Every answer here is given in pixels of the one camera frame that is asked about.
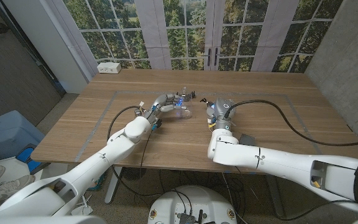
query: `door handle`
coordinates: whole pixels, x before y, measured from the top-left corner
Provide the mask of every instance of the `door handle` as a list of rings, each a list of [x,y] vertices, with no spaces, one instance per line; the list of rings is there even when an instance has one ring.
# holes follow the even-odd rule
[[[211,49],[208,49],[208,55],[202,55],[203,57],[207,57],[208,56],[208,62],[207,65],[210,66],[211,65]]]
[[[9,27],[0,22],[0,34],[5,34],[9,30]]]
[[[216,66],[216,63],[218,62],[218,56],[224,56],[223,54],[218,54],[218,48],[216,47],[215,49],[215,66]]]

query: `black cable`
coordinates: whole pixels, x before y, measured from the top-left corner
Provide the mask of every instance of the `black cable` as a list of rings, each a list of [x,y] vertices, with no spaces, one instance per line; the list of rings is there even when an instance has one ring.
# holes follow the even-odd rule
[[[190,199],[189,199],[189,197],[187,197],[187,195],[185,195],[184,193],[179,192],[177,190],[169,190],[168,192],[176,192],[176,193],[179,193],[179,194],[185,196],[187,198],[187,200],[189,201],[189,203],[190,203],[190,215],[193,213],[193,207],[191,206]]]
[[[121,177],[117,174],[116,170],[114,169],[113,166],[111,166],[112,168],[112,171],[114,172],[114,175],[117,177],[117,179],[120,181],[120,183],[126,188],[128,189],[130,192],[134,193],[134,194],[137,194],[137,195],[140,195],[142,197],[156,197],[156,196],[161,196],[162,194],[150,194],[150,195],[147,195],[147,194],[140,194],[138,192],[136,192],[135,190],[132,190],[130,187],[128,187],[124,181],[122,181]]]
[[[120,114],[122,114],[124,111],[129,110],[131,108],[139,108],[139,106],[128,106],[127,108],[124,108],[120,112],[118,112],[118,114],[112,119],[112,121],[110,123],[109,131],[107,132],[107,140],[109,140],[109,138],[110,138],[110,132],[111,132],[112,124],[114,124],[114,122],[116,121],[116,119],[118,118],[118,116]]]
[[[316,141],[314,139],[311,139],[307,136],[304,136],[303,134],[301,134],[299,131],[297,131],[288,121],[287,117],[285,116],[285,114],[283,113],[283,111],[280,109],[280,107],[278,107],[275,103],[272,103],[270,101],[267,100],[247,100],[247,101],[243,101],[240,103],[236,103],[234,105],[232,105],[231,107],[229,107],[229,109],[226,111],[226,114],[224,115],[224,119],[227,119],[229,117],[230,111],[239,106],[239,105],[244,105],[247,103],[266,103],[268,105],[272,105],[274,106],[278,112],[280,112],[281,116],[283,117],[284,121],[286,122],[286,124],[291,128],[292,131],[294,131],[297,135],[303,137],[306,140],[309,140],[311,142],[317,143],[317,144],[322,144],[325,146],[358,146],[358,142],[352,142],[352,143],[326,143],[326,142],[321,142],[321,141]]]
[[[143,149],[142,160],[140,161],[140,169],[139,169],[139,190],[140,190],[140,179],[142,178],[142,165],[143,165],[144,153],[145,153],[145,151],[146,151],[147,143],[149,143],[149,139],[150,139],[150,136],[152,135],[152,133],[153,133],[153,130],[150,132],[149,137],[147,138],[146,145],[144,146],[144,149]]]
[[[329,204],[332,204],[332,203],[338,203],[338,202],[350,202],[350,203],[356,203],[355,201],[352,201],[352,200],[333,200],[333,201],[329,201],[329,202],[325,202],[325,203],[322,203],[321,205],[317,205],[315,207],[313,207],[312,209],[308,210],[307,212],[305,213],[302,213],[301,215],[298,215],[297,217],[293,217],[293,218],[281,218],[281,217],[277,217],[279,220],[283,220],[283,221],[292,221],[292,220],[296,220],[298,218],[301,218],[307,214],[309,214],[310,212],[316,210],[317,208],[319,207],[322,207],[324,205],[329,205]]]
[[[165,190],[164,190],[164,185],[162,184],[161,170],[159,171],[158,176],[160,177],[160,184],[161,184],[161,188],[162,188],[162,193],[164,194],[164,193],[165,193]]]
[[[144,199],[142,199],[141,197],[139,197],[138,200],[139,199],[141,199],[146,204],[147,208],[150,207],[150,205],[148,205],[148,203]]]
[[[180,194],[178,193],[178,191],[177,191],[177,189],[176,188],[174,188],[175,189],[175,192],[178,194],[178,196],[179,196],[179,198],[180,198],[180,200],[181,200],[181,202],[183,203],[183,206],[184,206],[184,208],[185,208],[185,211],[183,212],[184,214],[187,214],[186,213],[186,205],[185,205],[185,202],[183,201],[183,199],[181,198],[181,196],[180,196]]]

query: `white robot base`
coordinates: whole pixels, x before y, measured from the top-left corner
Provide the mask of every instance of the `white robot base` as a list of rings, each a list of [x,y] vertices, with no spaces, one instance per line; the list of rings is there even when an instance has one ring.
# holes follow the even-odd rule
[[[156,223],[237,223],[233,206],[217,192],[199,185],[185,185],[168,191],[152,205],[148,224]]]

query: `concrete wall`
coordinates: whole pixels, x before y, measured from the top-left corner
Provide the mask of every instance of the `concrete wall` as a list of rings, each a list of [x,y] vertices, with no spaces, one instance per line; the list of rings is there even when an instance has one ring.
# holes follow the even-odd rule
[[[4,3],[66,92],[81,93],[88,83],[40,1]]]
[[[305,73],[358,135],[358,1],[343,1]]]

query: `gray wall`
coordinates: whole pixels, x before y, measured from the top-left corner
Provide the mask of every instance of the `gray wall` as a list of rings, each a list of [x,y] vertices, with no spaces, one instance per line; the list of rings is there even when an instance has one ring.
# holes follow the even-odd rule
[[[343,1],[305,73],[358,135],[358,1]]]

